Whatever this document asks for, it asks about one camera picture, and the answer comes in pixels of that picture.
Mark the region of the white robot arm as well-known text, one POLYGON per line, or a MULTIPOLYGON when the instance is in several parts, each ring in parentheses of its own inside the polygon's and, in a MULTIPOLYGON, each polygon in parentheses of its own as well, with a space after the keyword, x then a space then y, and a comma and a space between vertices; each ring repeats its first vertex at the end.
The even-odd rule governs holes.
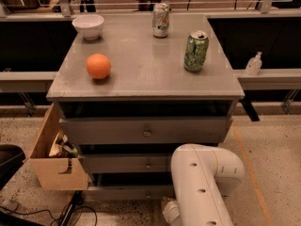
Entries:
POLYGON ((183 144, 171 157, 175 192, 163 215, 169 226, 233 226, 223 198, 245 176, 235 153, 198 144, 183 144))

